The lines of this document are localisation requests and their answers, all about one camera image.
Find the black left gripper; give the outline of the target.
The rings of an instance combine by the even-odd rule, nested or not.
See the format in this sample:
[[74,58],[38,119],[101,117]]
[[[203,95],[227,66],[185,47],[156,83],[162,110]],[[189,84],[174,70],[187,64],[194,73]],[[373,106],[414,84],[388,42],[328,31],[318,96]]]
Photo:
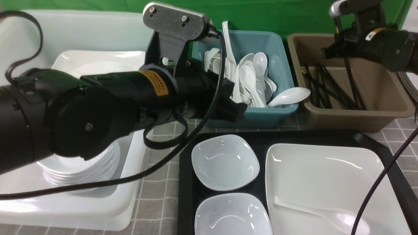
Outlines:
[[191,73],[186,85],[188,89],[185,96],[185,117],[231,123],[242,122],[245,119],[248,106],[230,98],[234,91],[232,81],[223,79],[219,87],[217,74],[198,70]]

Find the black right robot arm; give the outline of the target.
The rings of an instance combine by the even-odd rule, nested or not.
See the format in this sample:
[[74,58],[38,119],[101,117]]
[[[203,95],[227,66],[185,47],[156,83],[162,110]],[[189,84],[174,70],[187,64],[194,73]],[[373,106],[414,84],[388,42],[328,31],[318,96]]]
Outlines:
[[417,33],[401,31],[385,21],[381,0],[338,0],[329,15],[354,15],[350,28],[334,35],[335,42],[322,49],[325,59],[362,58],[390,72],[417,74]]

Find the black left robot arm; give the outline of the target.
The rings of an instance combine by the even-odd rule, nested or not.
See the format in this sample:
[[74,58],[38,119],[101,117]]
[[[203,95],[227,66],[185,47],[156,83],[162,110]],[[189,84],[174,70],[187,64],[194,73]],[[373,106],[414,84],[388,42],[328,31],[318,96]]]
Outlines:
[[88,161],[132,132],[180,117],[202,119],[218,75],[197,61],[175,71],[152,63],[76,78],[30,69],[1,86],[1,173],[54,154]]

